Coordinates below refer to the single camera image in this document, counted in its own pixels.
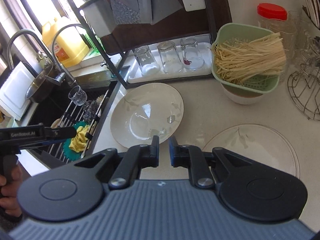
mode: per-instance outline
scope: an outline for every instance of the yellow jug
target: yellow jug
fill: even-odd
[[[64,26],[71,24],[67,17],[55,17],[42,27],[42,40],[51,50],[52,40],[55,34]],[[54,53],[57,59],[65,67],[79,64],[88,54],[89,47],[84,43],[75,27],[63,30],[56,39]]]

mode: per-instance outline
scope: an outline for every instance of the red lid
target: red lid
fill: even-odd
[[[268,19],[278,19],[285,21],[287,19],[287,11],[276,4],[260,3],[257,7],[259,15]]]

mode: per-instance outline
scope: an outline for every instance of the plastic basket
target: plastic basket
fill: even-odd
[[[253,41],[255,39],[262,38],[264,36],[270,35],[273,33],[270,30],[245,25],[245,24],[238,24],[238,23],[227,23],[223,25],[220,30],[218,31],[217,39],[212,44],[212,50],[215,46],[218,46],[225,41],[232,40],[233,38],[237,38],[240,40],[246,41]],[[279,76],[263,76],[263,75],[256,75],[252,78],[248,79],[243,83],[243,85],[236,85],[230,82],[223,80],[220,74],[217,73],[218,67],[214,64],[214,54],[212,53],[212,74],[222,84],[236,87],[239,89],[252,91],[259,94],[266,94],[273,91],[278,83],[279,83]]]

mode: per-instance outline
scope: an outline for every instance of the countertop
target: countertop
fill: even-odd
[[[269,126],[289,140],[298,156],[300,179],[308,190],[308,201],[300,219],[314,231],[320,230],[320,122],[308,120],[292,102],[286,82],[261,102],[242,106],[227,98],[215,79],[170,83],[184,101],[184,115],[174,135],[179,144],[203,148],[209,140],[228,127],[256,123]],[[118,144],[110,130],[110,119],[119,100],[130,90],[122,86],[111,106],[108,117],[94,148],[94,153],[109,147],[127,149]],[[168,141],[160,145],[160,165],[145,168],[142,179],[185,179],[188,170],[170,165]]]

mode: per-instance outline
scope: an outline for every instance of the faucet handle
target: faucet handle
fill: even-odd
[[[65,77],[66,77],[66,73],[63,72],[63,73],[60,73],[55,78],[52,78],[52,77],[49,77],[49,76],[45,76],[45,79],[50,81],[51,83],[57,85],[57,86],[60,86],[61,83],[63,82],[63,80],[65,79]]]

